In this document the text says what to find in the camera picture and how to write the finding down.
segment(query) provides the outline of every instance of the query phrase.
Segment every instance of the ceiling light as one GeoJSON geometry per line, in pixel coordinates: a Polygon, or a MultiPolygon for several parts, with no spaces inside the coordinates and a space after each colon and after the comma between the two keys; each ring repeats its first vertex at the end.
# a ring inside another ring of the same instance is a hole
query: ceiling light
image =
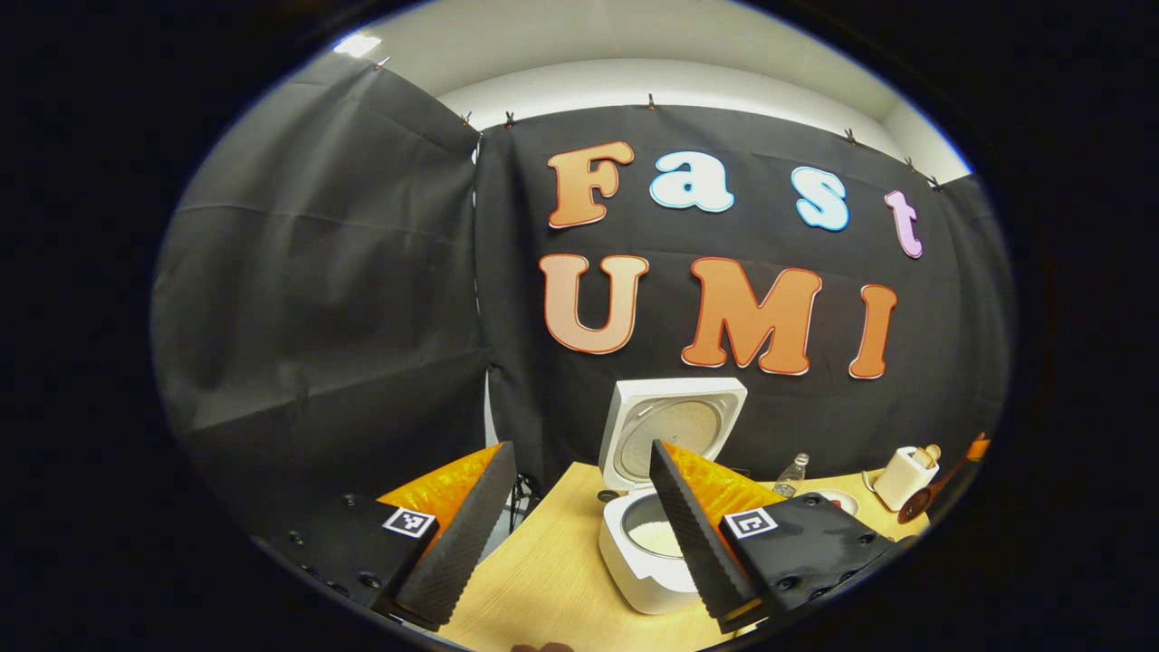
{"type": "Polygon", "coordinates": [[[342,43],[338,43],[334,51],[342,54],[347,53],[351,57],[362,57],[366,52],[374,49],[376,45],[381,43],[381,38],[374,38],[373,36],[363,36],[360,34],[355,34],[348,36],[342,43]]]}

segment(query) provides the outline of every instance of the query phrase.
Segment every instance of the hand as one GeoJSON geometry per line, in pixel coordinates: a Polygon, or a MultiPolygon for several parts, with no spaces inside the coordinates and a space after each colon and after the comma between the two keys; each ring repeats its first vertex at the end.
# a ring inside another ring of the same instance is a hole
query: hand
{"type": "Polygon", "coordinates": [[[511,652],[576,652],[570,645],[564,645],[562,643],[548,643],[539,650],[527,645],[526,643],[520,643],[519,645],[512,645],[511,652]]]}

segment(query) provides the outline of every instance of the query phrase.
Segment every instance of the open lid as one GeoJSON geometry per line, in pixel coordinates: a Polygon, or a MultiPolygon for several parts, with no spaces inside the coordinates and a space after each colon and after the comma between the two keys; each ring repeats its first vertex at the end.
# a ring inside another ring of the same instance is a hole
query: open lid
{"type": "Polygon", "coordinates": [[[619,381],[599,448],[604,484],[618,491],[650,486],[651,442],[657,439],[715,460],[748,394],[736,379],[619,381]]]}

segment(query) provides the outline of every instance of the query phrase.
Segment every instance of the white ceiling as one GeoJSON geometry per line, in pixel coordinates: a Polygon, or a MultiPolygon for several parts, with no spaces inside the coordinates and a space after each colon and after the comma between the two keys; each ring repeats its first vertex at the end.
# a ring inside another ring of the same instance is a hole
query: white ceiling
{"type": "Polygon", "coordinates": [[[884,120],[899,96],[834,50],[731,0],[433,0],[359,30],[367,59],[431,95],[552,64],[672,59],[817,91],[884,120]]]}

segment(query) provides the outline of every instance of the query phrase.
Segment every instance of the rice cooker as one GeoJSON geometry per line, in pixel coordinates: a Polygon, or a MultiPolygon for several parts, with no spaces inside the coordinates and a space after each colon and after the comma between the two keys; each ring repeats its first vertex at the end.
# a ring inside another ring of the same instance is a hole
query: rice cooker
{"type": "Polygon", "coordinates": [[[620,593],[642,614],[698,602],[697,587],[648,477],[653,440],[707,460],[724,447],[748,390],[736,379],[615,384],[599,450],[604,484],[627,492],[604,506],[599,551],[620,593]]]}

